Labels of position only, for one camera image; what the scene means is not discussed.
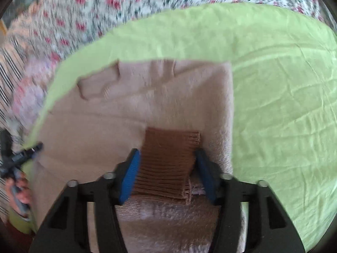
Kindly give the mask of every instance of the metal bolt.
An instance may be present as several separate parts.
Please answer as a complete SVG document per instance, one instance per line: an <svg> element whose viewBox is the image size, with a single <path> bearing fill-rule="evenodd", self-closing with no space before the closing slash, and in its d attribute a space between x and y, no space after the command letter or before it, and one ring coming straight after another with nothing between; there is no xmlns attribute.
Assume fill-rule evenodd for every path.
<svg viewBox="0 0 337 253"><path fill-rule="evenodd" d="M71 181L68 182L69 187L77 187L78 184L79 183L78 183L77 180L71 180Z"/></svg>
<svg viewBox="0 0 337 253"><path fill-rule="evenodd" d="M233 176L229 173L222 173L220 174L220 178L223 180L231 180L233 179Z"/></svg>
<svg viewBox="0 0 337 253"><path fill-rule="evenodd" d="M113 172L106 172L106 173L103 175L103 178L106 179L106 180L115 179L115 178L116 178L116 174L113 173Z"/></svg>
<svg viewBox="0 0 337 253"><path fill-rule="evenodd" d="M269 184L265 180L260 180L257 182L257 185L260 187L268 187Z"/></svg>

